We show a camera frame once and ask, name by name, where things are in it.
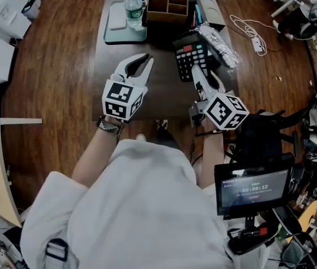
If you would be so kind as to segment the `person's dark trouser leg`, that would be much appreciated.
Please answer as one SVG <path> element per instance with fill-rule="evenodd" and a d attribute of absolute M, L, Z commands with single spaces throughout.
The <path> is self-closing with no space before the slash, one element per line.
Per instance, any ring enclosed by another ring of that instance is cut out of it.
<path fill-rule="evenodd" d="M 173 136 L 164 127 L 158 127 L 155 143 L 173 149 L 180 149 Z"/>

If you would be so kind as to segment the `person's left forearm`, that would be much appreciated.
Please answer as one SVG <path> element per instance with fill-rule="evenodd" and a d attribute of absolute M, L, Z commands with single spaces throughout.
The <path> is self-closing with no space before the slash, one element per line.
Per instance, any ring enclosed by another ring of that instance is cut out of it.
<path fill-rule="evenodd" d="M 71 179 L 86 187 L 91 187 L 107 167 L 117 146 L 119 137 L 97 128 L 86 150 L 79 158 Z"/>

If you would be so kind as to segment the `black screen monitor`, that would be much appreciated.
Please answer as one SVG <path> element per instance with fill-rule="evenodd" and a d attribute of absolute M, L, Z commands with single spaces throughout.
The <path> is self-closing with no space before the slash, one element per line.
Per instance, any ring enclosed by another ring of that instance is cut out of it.
<path fill-rule="evenodd" d="M 294 165 L 290 153 L 216 165 L 217 214 L 235 219 L 285 205 Z"/>

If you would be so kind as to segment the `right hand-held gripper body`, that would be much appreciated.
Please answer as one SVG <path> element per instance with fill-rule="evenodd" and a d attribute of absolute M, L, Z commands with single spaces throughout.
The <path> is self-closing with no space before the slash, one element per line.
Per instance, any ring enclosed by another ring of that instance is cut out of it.
<path fill-rule="evenodd" d="M 249 114 L 240 98 L 219 92 L 210 100 L 194 102 L 189 109 L 192 127 L 201 125 L 208 118 L 223 131 L 236 130 Z"/>

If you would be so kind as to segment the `white flat case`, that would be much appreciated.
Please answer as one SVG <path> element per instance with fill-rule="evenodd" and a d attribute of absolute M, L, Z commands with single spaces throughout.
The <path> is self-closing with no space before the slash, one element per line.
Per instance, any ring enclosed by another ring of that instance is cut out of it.
<path fill-rule="evenodd" d="M 124 29 L 126 27 L 126 11 L 123 1 L 111 4 L 109 9 L 108 27 L 111 30 Z"/>

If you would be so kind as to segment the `black box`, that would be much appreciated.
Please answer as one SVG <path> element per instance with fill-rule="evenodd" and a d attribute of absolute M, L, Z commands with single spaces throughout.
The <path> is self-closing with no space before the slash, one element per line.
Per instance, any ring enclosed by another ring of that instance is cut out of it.
<path fill-rule="evenodd" d="M 221 66 L 220 60 L 216 59 L 216 57 L 211 53 L 209 49 L 207 49 L 207 56 L 208 66 L 212 71 L 218 69 Z"/>

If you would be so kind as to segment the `wooden organizer box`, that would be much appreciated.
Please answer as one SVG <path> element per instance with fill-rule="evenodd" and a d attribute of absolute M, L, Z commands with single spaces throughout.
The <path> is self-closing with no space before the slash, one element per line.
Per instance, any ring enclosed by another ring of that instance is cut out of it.
<path fill-rule="evenodd" d="M 189 0 L 147 0 L 146 21 L 184 24 Z"/>

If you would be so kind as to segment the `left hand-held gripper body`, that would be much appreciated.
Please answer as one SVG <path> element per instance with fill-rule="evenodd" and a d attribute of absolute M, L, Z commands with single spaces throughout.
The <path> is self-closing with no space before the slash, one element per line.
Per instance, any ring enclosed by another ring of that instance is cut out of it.
<path fill-rule="evenodd" d="M 105 83 L 102 107 L 104 115 L 128 122 L 143 103 L 148 88 L 134 85 L 119 74 L 112 74 Z"/>

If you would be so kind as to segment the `metal wristwatch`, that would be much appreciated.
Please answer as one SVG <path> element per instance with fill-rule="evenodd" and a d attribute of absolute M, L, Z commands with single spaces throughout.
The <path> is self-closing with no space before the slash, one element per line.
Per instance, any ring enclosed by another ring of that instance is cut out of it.
<path fill-rule="evenodd" d="M 115 118 L 113 119 L 113 121 L 109 121 L 108 118 L 109 116 L 101 116 L 97 121 L 97 127 L 103 131 L 112 133 L 115 136 L 119 137 L 124 128 L 124 123 Z"/>

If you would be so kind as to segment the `black controller red button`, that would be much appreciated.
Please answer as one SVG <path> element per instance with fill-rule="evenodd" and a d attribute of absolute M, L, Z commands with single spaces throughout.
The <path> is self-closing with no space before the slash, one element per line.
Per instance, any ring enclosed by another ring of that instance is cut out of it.
<path fill-rule="evenodd" d="M 235 255 L 243 255 L 261 245 L 270 246 L 278 232 L 276 222 L 263 222 L 255 226 L 254 217 L 245 218 L 245 227 L 243 229 L 231 228 L 227 231 L 229 237 L 228 248 Z"/>

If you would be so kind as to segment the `small waste bin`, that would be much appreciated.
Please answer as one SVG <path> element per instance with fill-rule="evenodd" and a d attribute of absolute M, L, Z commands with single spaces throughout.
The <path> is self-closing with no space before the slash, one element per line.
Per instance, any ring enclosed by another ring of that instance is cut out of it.
<path fill-rule="evenodd" d="M 28 0 L 21 13 L 29 20 L 34 20 L 40 13 L 41 0 Z"/>

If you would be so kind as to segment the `grey box round imprint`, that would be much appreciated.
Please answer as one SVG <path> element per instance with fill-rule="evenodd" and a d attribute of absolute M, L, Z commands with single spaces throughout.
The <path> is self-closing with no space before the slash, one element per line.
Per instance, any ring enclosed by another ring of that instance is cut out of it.
<path fill-rule="evenodd" d="M 225 28 L 226 23 L 216 0 L 197 0 L 197 5 L 202 22 L 207 22 L 218 32 Z"/>

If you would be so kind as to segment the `black calculator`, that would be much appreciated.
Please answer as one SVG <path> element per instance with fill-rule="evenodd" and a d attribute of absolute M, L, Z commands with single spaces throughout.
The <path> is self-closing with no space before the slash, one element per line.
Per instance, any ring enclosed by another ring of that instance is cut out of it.
<path fill-rule="evenodd" d="M 208 48 L 198 31 L 191 30 L 180 35 L 174 42 L 178 73 L 182 82 L 193 81 L 192 67 L 198 65 L 208 76 Z"/>

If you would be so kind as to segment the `green-label water bottle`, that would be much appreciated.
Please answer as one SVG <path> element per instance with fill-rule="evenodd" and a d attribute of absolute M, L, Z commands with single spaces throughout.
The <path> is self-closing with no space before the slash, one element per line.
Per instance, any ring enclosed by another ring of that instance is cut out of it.
<path fill-rule="evenodd" d="M 143 0 L 125 0 L 126 22 L 134 30 L 142 27 Z"/>

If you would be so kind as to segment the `clear bag white device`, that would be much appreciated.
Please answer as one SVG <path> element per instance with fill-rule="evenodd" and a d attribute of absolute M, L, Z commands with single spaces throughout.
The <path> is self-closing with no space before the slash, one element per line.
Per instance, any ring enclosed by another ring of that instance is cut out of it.
<path fill-rule="evenodd" d="M 240 62 L 240 57 L 226 44 L 219 32 L 207 23 L 199 25 L 196 30 L 205 40 L 208 50 L 218 61 L 230 68 L 235 69 Z"/>

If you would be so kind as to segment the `person's right forearm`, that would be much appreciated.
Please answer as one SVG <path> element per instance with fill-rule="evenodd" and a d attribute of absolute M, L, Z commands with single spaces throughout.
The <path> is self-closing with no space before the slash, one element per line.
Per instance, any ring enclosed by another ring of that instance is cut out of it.
<path fill-rule="evenodd" d="M 214 184 L 214 167 L 224 162 L 224 156 L 223 134 L 215 133 L 205 136 L 202 157 L 193 166 L 197 185 L 201 189 Z"/>

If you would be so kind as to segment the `person's white shirt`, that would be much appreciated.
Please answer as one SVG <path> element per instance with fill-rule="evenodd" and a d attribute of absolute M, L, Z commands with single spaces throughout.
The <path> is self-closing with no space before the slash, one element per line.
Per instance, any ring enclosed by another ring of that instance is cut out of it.
<path fill-rule="evenodd" d="M 227 230 L 182 151 L 122 140 L 91 187 L 48 175 L 20 246 L 30 269 L 43 267 L 47 243 L 61 232 L 79 269 L 239 269 L 226 252 Z"/>

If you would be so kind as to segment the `grey-teal tray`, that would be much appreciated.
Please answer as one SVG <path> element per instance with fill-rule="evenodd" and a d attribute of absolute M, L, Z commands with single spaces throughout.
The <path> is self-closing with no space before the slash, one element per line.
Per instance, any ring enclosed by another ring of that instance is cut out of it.
<path fill-rule="evenodd" d="M 126 27 L 124 29 L 111 30 L 108 27 L 108 18 L 107 18 L 103 37 L 104 37 L 104 42 L 108 45 L 140 44 L 140 43 L 143 43 L 147 38 L 147 28 L 142 26 L 141 29 L 134 30 L 126 24 Z"/>

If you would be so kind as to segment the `blue marker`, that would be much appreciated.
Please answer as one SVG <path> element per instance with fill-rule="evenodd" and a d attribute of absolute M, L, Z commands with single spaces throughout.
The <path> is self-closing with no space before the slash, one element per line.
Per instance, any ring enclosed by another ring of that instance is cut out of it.
<path fill-rule="evenodd" d="M 198 4 L 195 5 L 195 26 L 198 27 L 203 23 L 203 18 Z"/>

